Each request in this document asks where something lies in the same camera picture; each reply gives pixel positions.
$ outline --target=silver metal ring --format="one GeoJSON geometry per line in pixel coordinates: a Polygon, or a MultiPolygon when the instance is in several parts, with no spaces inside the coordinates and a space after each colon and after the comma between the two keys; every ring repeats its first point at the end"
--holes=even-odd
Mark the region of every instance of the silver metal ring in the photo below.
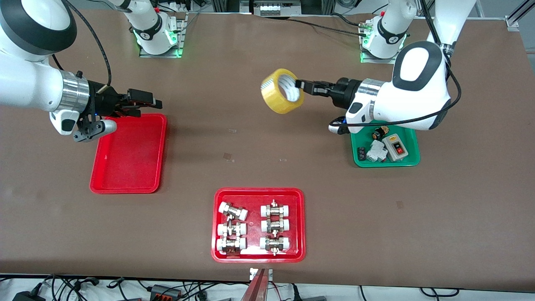
{"type": "Polygon", "coordinates": [[[60,70],[63,77],[62,99],[56,110],[73,110],[82,113],[89,101],[89,83],[85,78],[60,70]]]}
{"type": "Polygon", "coordinates": [[[381,89],[384,83],[386,82],[382,80],[366,78],[362,81],[361,85],[357,89],[357,92],[355,93],[355,95],[367,94],[371,96],[369,111],[371,117],[373,117],[373,107],[375,106],[375,98],[377,98],[379,89],[381,89]]]}

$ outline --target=packing tape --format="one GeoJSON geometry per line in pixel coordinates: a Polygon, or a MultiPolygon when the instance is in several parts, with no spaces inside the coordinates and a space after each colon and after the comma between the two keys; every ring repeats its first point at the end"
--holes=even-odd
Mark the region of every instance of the packing tape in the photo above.
{"type": "Polygon", "coordinates": [[[295,87],[297,77],[286,69],[277,69],[260,86],[267,106],[276,113],[286,114],[303,104],[304,93],[295,87]]]}

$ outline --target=power adapter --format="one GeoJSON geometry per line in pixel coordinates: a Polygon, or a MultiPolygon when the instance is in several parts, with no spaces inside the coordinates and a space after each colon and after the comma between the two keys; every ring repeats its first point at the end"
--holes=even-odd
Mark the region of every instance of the power adapter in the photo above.
{"type": "Polygon", "coordinates": [[[43,297],[39,297],[38,295],[32,296],[29,291],[22,291],[18,292],[15,297],[13,298],[13,301],[47,301],[43,297]]]}

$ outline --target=switch box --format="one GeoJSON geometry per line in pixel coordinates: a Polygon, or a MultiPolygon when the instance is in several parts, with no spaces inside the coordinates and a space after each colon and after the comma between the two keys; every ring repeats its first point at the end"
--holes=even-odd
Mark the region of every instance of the switch box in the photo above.
{"type": "Polygon", "coordinates": [[[409,155],[405,145],[401,141],[398,134],[393,134],[383,139],[386,149],[388,150],[388,158],[395,162],[401,160],[409,155]]]}

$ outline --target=green tray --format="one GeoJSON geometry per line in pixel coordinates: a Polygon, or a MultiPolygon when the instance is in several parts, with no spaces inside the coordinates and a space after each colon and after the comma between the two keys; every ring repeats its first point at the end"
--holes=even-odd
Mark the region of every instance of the green tray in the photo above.
{"type": "Polygon", "coordinates": [[[403,158],[401,161],[392,162],[390,159],[386,159],[385,162],[371,162],[370,160],[359,161],[357,149],[361,146],[366,148],[366,152],[370,149],[370,144],[373,141],[371,133],[377,127],[366,126],[360,132],[351,133],[351,145],[353,147],[353,160],[360,167],[403,167],[403,166],[415,166],[420,163],[420,149],[418,148],[418,140],[416,139],[416,132],[413,129],[406,129],[400,126],[389,126],[389,133],[387,137],[393,134],[398,134],[401,141],[405,145],[405,148],[409,152],[409,155],[403,158]]]}

